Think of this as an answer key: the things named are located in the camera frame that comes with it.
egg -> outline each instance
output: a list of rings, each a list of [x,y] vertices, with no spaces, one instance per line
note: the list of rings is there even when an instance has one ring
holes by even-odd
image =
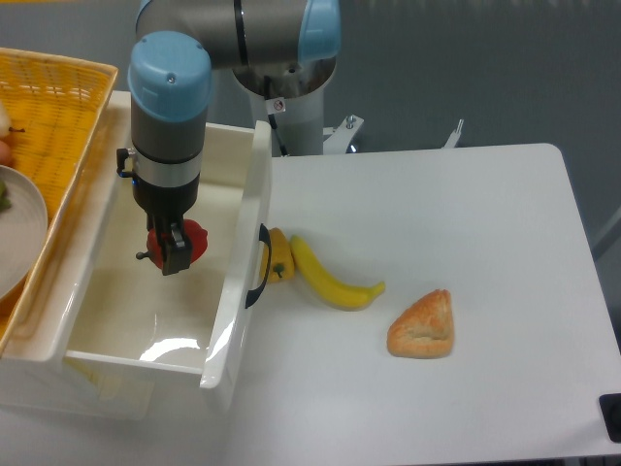
[[[0,141],[0,165],[13,165],[13,156],[11,155],[11,147],[4,141]]]

metal bracket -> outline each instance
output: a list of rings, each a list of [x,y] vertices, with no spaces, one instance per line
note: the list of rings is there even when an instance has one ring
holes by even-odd
[[[352,142],[364,122],[365,120],[361,117],[350,115],[343,120],[340,126],[324,128],[323,136],[327,136],[323,141],[324,155],[356,152],[357,148]]]

white plastic bin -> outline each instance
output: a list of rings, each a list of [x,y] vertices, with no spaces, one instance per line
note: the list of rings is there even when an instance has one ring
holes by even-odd
[[[0,360],[0,404],[141,418],[161,388],[195,413],[228,408],[246,294],[260,282],[270,127],[208,125],[199,197],[185,217],[208,230],[209,246],[189,270],[163,277],[135,258],[146,248],[146,217],[131,183],[114,173],[114,149],[129,134],[124,94],[113,95],[114,116],[93,148],[110,160],[93,157],[54,265]]]

wicker basket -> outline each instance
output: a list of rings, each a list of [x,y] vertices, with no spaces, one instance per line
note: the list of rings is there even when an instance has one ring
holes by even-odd
[[[117,72],[76,58],[0,48],[0,100],[13,128],[24,129],[8,139],[14,168],[39,187],[49,215],[43,250],[23,290],[0,303],[0,353],[32,304]]]

bread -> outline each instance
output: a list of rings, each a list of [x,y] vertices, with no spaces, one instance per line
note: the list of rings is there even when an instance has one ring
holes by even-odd
[[[436,289],[420,298],[388,329],[388,351],[401,357],[448,355],[455,340],[451,308],[451,296],[445,289]]]

